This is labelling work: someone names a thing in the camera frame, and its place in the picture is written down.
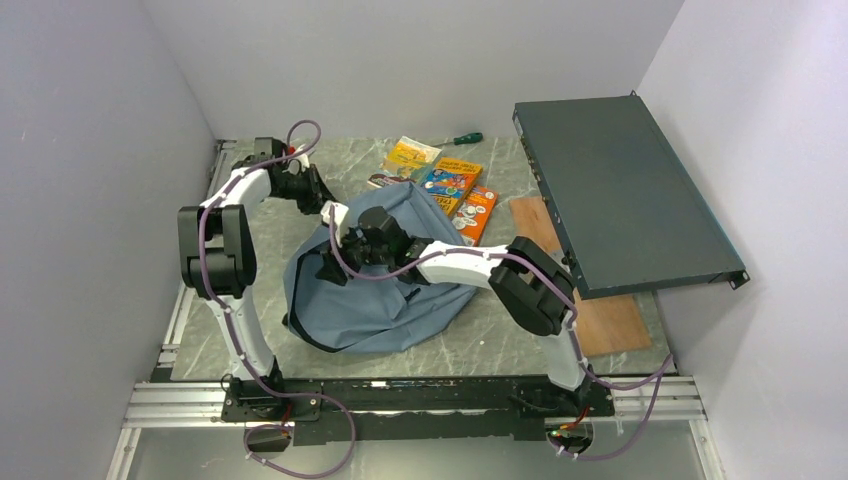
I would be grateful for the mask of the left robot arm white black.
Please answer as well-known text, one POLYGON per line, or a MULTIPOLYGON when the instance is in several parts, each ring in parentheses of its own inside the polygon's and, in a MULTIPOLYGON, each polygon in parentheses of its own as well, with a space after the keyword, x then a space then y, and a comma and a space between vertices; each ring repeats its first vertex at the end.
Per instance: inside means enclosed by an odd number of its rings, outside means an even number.
POLYGON ((250 390, 248 407, 264 420, 285 411, 288 394, 254 304, 258 261, 249 215, 268 198, 292 200, 305 214, 332 200, 309 161, 313 148, 258 138, 253 154, 233 166, 220 188, 177 214, 183 283, 219 323, 230 356, 231 392, 250 390))

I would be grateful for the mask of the blue grey backpack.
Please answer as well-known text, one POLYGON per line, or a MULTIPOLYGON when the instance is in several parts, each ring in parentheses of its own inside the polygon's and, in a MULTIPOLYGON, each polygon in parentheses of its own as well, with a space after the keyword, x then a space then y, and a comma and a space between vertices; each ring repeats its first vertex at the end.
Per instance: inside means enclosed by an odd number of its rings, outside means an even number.
MULTIPOLYGON (((411 235, 462 243, 436 201, 414 183, 369 190, 347 205, 353 218, 382 206, 411 235)), ((316 276, 328 248, 329 231, 320 226, 293 254, 283 275, 288 329, 324 352, 402 352, 442 332, 476 292, 461 284, 406 284, 388 278, 383 266, 365 266, 364 279, 339 286, 316 276)))

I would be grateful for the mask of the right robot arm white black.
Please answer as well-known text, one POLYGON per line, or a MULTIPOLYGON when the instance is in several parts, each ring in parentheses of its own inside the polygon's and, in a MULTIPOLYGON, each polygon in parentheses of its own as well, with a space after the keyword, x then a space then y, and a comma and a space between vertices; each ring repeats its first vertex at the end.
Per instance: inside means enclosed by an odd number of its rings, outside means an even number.
POLYGON ((320 210, 329 251, 318 278, 343 286, 364 280, 364 266, 385 269, 382 280, 456 284, 492 291, 526 332, 537 337, 553 385, 551 401, 564 415, 589 410, 591 369, 576 335, 578 308, 572 276, 524 236, 496 247, 460 246, 407 233, 382 207, 365 210, 357 226, 347 206, 327 201, 320 210))

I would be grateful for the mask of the blue yellow children's book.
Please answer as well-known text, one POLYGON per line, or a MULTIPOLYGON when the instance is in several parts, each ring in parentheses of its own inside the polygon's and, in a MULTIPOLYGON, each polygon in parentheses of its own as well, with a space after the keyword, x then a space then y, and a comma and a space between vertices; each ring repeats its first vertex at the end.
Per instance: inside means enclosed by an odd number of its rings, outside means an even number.
POLYGON ((450 218, 476 185, 483 170, 478 163, 444 157, 435 162, 419 185, 450 218))

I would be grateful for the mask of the orange children's book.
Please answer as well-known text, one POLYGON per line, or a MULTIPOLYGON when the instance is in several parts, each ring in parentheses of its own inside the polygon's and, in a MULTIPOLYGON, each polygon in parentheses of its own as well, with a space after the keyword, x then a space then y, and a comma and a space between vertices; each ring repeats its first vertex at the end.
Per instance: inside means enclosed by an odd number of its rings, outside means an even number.
POLYGON ((451 223, 467 246, 479 245, 487 222, 496 206, 499 194, 476 185, 456 210, 451 223))

